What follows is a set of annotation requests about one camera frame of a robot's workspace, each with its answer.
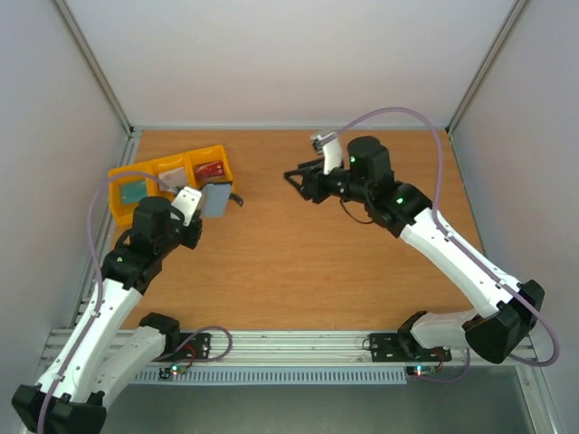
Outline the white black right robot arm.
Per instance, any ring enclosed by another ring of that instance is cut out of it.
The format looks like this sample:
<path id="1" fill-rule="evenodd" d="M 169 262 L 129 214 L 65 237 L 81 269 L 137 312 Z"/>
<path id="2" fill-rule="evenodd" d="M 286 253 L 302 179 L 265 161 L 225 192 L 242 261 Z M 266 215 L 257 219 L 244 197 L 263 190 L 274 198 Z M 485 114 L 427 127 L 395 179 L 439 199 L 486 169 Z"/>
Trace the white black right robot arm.
<path id="1" fill-rule="evenodd" d="M 285 172 L 306 201 L 331 196 L 361 203 L 370 221 L 404 241 L 459 288 L 472 308 L 452 314 L 418 311 L 397 331 L 411 359 L 435 347 L 469 348 L 490 363 L 503 363 L 535 327 L 545 291 L 520 282 L 474 249 L 412 184 L 394 177 L 388 149 L 370 136 L 342 148 L 334 139 L 318 148 L 319 159 Z"/>

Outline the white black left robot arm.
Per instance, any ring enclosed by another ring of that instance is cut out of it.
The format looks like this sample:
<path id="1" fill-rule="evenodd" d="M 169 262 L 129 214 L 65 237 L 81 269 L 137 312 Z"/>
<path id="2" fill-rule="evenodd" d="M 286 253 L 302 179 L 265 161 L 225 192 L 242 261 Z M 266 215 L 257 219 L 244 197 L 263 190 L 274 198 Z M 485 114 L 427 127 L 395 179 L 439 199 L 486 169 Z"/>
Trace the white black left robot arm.
<path id="1" fill-rule="evenodd" d="M 182 189 L 174 200 L 139 201 L 132 226 L 100 263 L 90 302 L 68 341 L 34 385 L 21 385 L 14 410 L 32 433 L 98 433 L 114 400 L 156 358 L 171 360 L 182 349 L 178 320 L 145 316 L 114 354 L 110 345 L 163 259 L 180 245 L 194 249 L 202 232 L 200 191 Z"/>

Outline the red card in bin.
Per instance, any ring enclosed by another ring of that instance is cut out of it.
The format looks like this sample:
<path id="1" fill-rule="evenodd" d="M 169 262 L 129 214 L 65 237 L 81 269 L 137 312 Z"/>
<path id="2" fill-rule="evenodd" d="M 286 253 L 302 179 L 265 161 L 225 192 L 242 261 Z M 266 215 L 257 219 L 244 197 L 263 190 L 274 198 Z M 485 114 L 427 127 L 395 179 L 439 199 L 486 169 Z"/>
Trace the red card in bin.
<path id="1" fill-rule="evenodd" d="M 225 169 L 222 160 L 214 160 L 196 165 L 194 172 L 195 179 L 199 182 L 225 177 Z"/>

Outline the green card in bin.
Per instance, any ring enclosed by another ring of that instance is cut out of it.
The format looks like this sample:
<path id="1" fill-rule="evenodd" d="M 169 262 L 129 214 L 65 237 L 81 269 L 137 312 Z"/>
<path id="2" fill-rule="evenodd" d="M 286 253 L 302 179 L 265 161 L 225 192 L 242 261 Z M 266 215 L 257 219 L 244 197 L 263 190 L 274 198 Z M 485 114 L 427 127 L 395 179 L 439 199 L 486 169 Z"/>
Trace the green card in bin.
<path id="1" fill-rule="evenodd" d="M 147 183 L 145 180 L 125 183 L 120 186 L 119 192 L 121 204 L 129 206 L 147 197 Z"/>

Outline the yellow three-compartment bin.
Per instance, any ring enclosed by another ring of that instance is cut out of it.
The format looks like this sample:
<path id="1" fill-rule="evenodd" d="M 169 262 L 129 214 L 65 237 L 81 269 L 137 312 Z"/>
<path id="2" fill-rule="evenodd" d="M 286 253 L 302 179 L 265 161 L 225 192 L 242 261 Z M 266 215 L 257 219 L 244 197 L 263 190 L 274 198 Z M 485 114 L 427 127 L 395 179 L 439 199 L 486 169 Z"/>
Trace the yellow three-compartment bin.
<path id="1" fill-rule="evenodd" d="M 147 196 L 169 200 L 186 186 L 202 192 L 201 215 L 221 217 L 228 202 L 243 199 L 235 190 L 233 172 L 222 145 L 149 159 L 109 171 L 109 210 L 115 223 L 128 226 L 138 202 Z"/>

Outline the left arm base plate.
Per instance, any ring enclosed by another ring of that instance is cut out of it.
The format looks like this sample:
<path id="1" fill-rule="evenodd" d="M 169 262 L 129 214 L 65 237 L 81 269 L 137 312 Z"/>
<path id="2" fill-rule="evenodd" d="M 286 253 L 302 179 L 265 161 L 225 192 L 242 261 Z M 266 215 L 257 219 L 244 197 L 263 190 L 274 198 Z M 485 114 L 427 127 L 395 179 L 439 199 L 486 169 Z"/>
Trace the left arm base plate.
<path id="1" fill-rule="evenodd" d="M 210 333 L 201 333 L 194 336 L 183 347 L 172 354 L 163 354 L 155 362 L 176 363 L 197 360 L 207 360 L 211 351 L 212 336 Z"/>

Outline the aluminium front rail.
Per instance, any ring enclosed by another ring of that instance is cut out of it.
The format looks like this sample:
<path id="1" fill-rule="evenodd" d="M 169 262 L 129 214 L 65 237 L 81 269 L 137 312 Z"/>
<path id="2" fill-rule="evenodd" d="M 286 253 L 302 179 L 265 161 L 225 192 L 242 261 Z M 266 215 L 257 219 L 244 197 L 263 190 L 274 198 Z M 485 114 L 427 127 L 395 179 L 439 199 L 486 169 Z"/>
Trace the aluminium front rail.
<path id="1" fill-rule="evenodd" d="M 220 366 L 370 366 L 372 353 L 366 337 L 369 330 L 327 331 L 275 331 L 234 330 L 233 349 L 220 361 Z M 210 357 L 221 354 L 227 346 L 222 332 L 212 335 Z M 42 351 L 39 365 L 46 369 L 57 358 L 71 334 L 69 329 L 53 329 L 49 333 Z M 133 330 L 120 330 L 113 338 L 106 360 L 113 355 L 132 335 Z M 445 367 L 462 367 L 466 361 L 464 349 L 451 349 L 451 361 Z M 530 338 L 524 338 L 515 355 L 535 360 L 536 352 Z"/>

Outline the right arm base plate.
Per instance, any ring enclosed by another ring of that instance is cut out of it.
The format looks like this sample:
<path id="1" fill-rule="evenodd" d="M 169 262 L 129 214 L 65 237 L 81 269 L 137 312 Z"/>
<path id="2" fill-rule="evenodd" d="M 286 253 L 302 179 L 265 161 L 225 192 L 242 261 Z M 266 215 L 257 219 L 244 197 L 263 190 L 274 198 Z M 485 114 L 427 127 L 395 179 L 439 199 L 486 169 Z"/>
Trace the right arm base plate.
<path id="1" fill-rule="evenodd" d="M 394 332 L 371 333 L 362 341 L 362 348 L 370 353 L 373 363 L 438 363 L 450 362 L 451 351 L 442 347 L 420 348 L 414 355 L 407 354 Z"/>

